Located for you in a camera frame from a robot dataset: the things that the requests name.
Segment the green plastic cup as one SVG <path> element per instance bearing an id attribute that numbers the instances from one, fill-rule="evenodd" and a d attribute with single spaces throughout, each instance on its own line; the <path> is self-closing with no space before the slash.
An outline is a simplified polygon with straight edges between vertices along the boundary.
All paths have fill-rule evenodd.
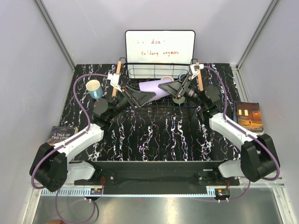
<path id="1" fill-rule="evenodd" d="M 185 97 L 181 97 L 181 98 L 173 98 L 172 101 L 175 104 L 178 104 L 179 106 L 181 106 L 184 102 L 185 102 Z"/>

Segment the lavender plastic cup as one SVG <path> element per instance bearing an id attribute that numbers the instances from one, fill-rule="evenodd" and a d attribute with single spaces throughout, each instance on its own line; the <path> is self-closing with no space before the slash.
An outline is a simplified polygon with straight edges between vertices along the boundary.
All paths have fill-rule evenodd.
<path id="1" fill-rule="evenodd" d="M 158 87 L 158 85 L 162 84 L 162 83 L 165 83 L 165 81 L 164 80 L 154 80 L 154 81 L 140 82 L 139 89 L 141 91 L 146 91 L 146 92 L 152 91 L 152 92 L 156 93 L 156 96 L 150 100 L 150 102 L 151 102 L 151 101 L 158 100 L 160 98 L 163 98 L 163 97 L 169 95 L 169 93 L 163 91 L 162 89 L 160 89 Z"/>

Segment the light blue ceramic mug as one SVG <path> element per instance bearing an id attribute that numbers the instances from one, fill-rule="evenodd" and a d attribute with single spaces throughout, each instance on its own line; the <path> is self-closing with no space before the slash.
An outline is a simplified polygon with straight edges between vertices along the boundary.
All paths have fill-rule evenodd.
<path id="1" fill-rule="evenodd" d="M 98 80 L 90 80 L 85 86 L 89 95 L 94 100 L 98 100 L 103 97 L 103 90 Z"/>

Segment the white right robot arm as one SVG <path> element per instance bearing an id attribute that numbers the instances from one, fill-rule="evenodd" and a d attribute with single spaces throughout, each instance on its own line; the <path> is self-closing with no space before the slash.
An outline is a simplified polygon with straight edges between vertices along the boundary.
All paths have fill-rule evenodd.
<path id="1" fill-rule="evenodd" d="M 258 135 L 246 130 L 219 110 L 221 94 L 217 87 L 208 86 L 198 91 L 188 79 L 159 84 L 160 89 L 175 98 L 185 97 L 200 106 L 198 115 L 203 123 L 228 139 L 241 151 L 238 160 L 228 160 L 212 173 L 213 182 L 223 185 L 230 177 L 245 177 L 251 182 L 268 180 L 268 175 L 280 174 L 280 163 L 273 139 L 267 134 Z"/>

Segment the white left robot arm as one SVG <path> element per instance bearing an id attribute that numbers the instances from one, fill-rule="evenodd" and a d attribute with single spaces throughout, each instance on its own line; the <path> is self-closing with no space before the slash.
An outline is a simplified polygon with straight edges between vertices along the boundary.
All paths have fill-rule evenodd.
<path id="1" fill-rule="evenodd" d="M 93 105 L 94 123 L 89 122 L 86 128 L 57 144 L 44 143 L 39 147 L 29 171 L 32 186 L 55 192 L 70 182 L 97 184 L 101 179 L 101 167 L 91 161 L 73 163 L 72 159 L 103 140 L 114 117 L 129 107 L 142 107 L 155 96 L 155 92 L 139 91 L 125 85 L 116 101 L 97 99 Z"/>

